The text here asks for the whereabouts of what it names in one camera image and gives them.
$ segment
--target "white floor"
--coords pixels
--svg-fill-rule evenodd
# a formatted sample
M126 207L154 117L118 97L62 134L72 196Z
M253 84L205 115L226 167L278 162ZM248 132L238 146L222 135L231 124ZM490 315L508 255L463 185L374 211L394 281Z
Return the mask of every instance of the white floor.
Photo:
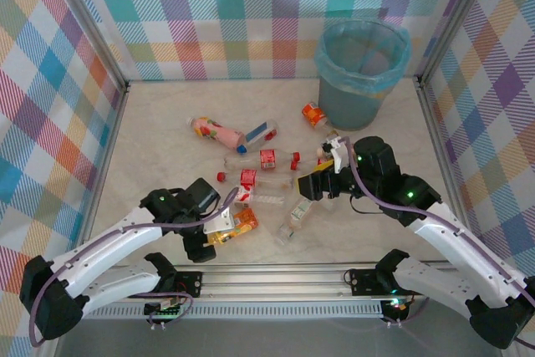
M232 188L216 180L223 170L225 147L197 137L186 125L189 116L211 116L222 125L244 132L275 119L280 131L273 147L298 150L312 157L321 142L301 115L318 98L315 79L169 82L134 84L115 145L110 170L94 224L93 235L113 225L141 198L156 188L188 187L204 177L224 197ZM402 80L366 129L350 133L352 140L378 135L390 144L403 172L428 181L447 201L420 104L410 79ZM367 199L354 201L361 210L375 211ZM209 263L341 263L374 262L399 248L420 260L444 258L397 221L382 215L359 215L349 197L336 200L331 212L316 208L306 226L287 246L275 241L283 211L256 208L261 226L217 248ZM162 252L174 264L191 263L178 235L133 252L133 263L149 252Z

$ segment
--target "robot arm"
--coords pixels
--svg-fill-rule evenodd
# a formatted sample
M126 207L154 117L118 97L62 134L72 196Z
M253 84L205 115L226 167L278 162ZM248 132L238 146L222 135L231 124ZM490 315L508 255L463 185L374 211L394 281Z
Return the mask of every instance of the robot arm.
M216 252L206 245L206 235L234 228L228 207L235 194L231 191L222 209L207 216L207 208L220 197L203 179L185 190L154 190L124 219L84 245L50 262L41 256L28 261L19 297L30 313L32 343L39 345L33 321L44 339L55 339L107 303L137 293L176 291L178 272L159 253L120 271L105 271L169 232L182 236L194 263L213 259Z
M356 162L353 159L340 168L336 160L343 143L337 139L324 145L324 150L333 148L334 161L300 177L300 193L313 201L320 200L324 192L329 198L342 193L371 197L385 215L439 250L462 276L436 271L394 250L376 267L384 288L412 290L433 298L469 318L472 328L487 342L501 349L508 347L535 312L535 278L526 278L482 244L425 181L401 174L394 152L379 137L357 141L352 150Z

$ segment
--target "teal trash bag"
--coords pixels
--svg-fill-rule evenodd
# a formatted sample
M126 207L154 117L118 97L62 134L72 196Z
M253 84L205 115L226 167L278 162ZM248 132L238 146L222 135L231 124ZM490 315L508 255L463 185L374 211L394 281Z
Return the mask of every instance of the teal trash bag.
M403 78L411 54L407 30L380 20L348 20L328 28L314 62L320 76L318 105L331 125L358 130L371 123Z

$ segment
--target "plaid wall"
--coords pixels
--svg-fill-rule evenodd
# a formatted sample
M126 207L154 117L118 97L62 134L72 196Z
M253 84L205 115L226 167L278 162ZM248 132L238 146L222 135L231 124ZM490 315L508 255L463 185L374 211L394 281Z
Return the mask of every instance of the plaid wall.
M535 0L476 0L430 96L472 230L535 274Z
M100 18L93 0L86 1ZM126 75L145 80L313 77L316 41L341 18L400 24L417 50L431 18L441 14L437 0L104 1L110 32L119 31L135 64ZM105 36L117 54L117 43Z
M450 0L444 9L444 12L442 13L442 16L440 20L438 21L438 24L435 27L435 31L433 32L433 35L431 36L431 40L427 44L427 47L425 48L425 52L423 57L421 58L420 64L418 64L418 68L416 69L415 74L421 75L423 70L425 69L429 57L431 54L435 51L436 42L441 37L441 35L444 33L444 30L446 29L447 24L451 20L451 15L453 14L454 10L456 9L457 4L459 4L461 0Z
M64 0L0 0L0 355L29 354L24 264L76 238L120 92Z

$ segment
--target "purple cable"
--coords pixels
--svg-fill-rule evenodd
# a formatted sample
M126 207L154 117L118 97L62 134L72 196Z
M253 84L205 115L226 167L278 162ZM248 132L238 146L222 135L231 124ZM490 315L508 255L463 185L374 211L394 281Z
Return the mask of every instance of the purple cable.
M405 321L401 321L401 322L398 322L392 318L388 318L388 317L385 317L385 319L387 321L389 321L392 325L394 326L397 326L398 328L404 330L412 339L414 339L416 342L418 342L420 344L420 346L423 346L425 347L426 349L428 349L431 353L433 354L438 354L438 355L449 355L449 354L444 354L444 353L441 353L440 351L438 351L437 349L434 349L432 348L431 346L429 346L426 342L424 342L422 339L420 339L418 336L416 336L415 334L412 333L412 331L408 330L404 325L405 322L408 321L405 320Z
M56 280L65 270L67 270L68 265L74 265L76 263L77 259L80 259L83 255L85 255L87 252L92 250L93 248L100 245L102 242L105 242L110 237L115 236L116 234L122 234L124 232L128 232L129 230L134 229L141 229L144 227L161 227L165 229L182 229L182 228L188 228L188 227L196 227L200 225L204 225L205 223L211 221L212 219L215 219L219 215L222 214L223 211L225 211L231 204L234 198L236 198L238 192L238 188L234 187L227 195L227 198L225 198L225 201L223 202L223 205L221 208L219 208L216 212L212 213L209 217L204 217L200 221L197 222L191 222L191 223L141 223L138 225L129 225L122 227L123 231L120 229L116 229L112 232L106 233L104 236L94 240L92 243L90 243L87 247L82 248L74 257L70 258L64 265L62 265L55 273L52 274L50 278L45 282L45 284L41 287L39 292L37 293L37 296L35 296L35 300L33 301L32 309L30 310L30 322L29 322L29 331L28 335L30 338L30 343L33 347L39 347L41 344L44 343L44 339L37 340L37 337L35 336L35 319L37 317L37 311L39 308L39 305L41 304L41 301L43 300L44 292L48 289L48 287L52 284L54 280Z
M403 324L406 324L410 321L412 321L413 319L416 319L417 317L419 317L421 315L421 313L424 312L425 308L427 307L427 304L429 303L429 297L425 298L425 300L422 302L421 306L418 308L418 310L412 314L408 319L405 319L403 321ZM368 328L368 329L351 329L351 328L347 328L341 324L337 324L336 322L332 322L332 321L327 321L329 324L333 325L333 326L336 326L337 328L339 329L342 329L342 330L345 330L347 332L355 332L356 334L364 334L366 332L371 332L372 330L377 330L377 329L381 329L383 327L383 325L378 325L378 326L374 326L373 328Z
M527 347L528 349L535 350L535 345L528 343L527 341L522 340L520 338L516 338L515 340L518 344L521 344L522 346Z
M136 296L141 297L186 297L190 300L190 305L187 306L186 311L184 311L182 314L180 314L178 317L173 318L171 321L167 322L166 325L173 324L175 322L180 321L182 318L184 318L184 315L188 314L193 307L193 297L186 292L164 292L164 293L137 293ZM149 315L149 324L154 325L154 322L152 322L152 318L154 317L154 312L150 313Z
M353 148L351 147L351 140L349 139L349 137L344 137L342 139L342 141L345 142L345 147L348 150L349 165L351 166L351 171L353 172L354 179L357 181L357 184L359 185L360 190L362 190L362 192L370 200L372 200L373 202L375 202L377 205L379 205L381 207L388 208L388 209L393 209L394 211L415 212L415 213L418 213L420 215L424 215L426 217L430 217L431 219L435 219L436 221L438 221L439 223L441 223L445 227L449 228L453 232L458 232L457 226L455 226L452 223L448 222L446 219L444 219L442 217L439 217L438 215L435 215L432 212L424 211L423 209L418 209L418 208L413 208L413 207L403 207L403 206L400 206L400 205L389 204L388 202L381 201L379 198L374 196L366 188L366 186L362 182L362 179L360 179L359 172L357 171L357 164L356 164L356 162L354 161L354 158L353 158ZM511 280L512 279L511 275L509 275L509 273L507 273L507 271L505 269L503 269L500 266L499 263L494 261L491 258L491 256L488 255L487 252L485 250L483 250L483 248L481 248L479 246L479 244L474 242L464 232L460 233L459 237L464 238L466 240L466 242L468 242L477 252L479 252L479 254L483 258L485 258L485 260L487 260L487 262L490 263L492 265L492 267L495 268L506 280ZM524 287L519 282L517 282L516 280L512 281L511 284L535 308L535 299L533 299L533 297L526 290L524 290Z

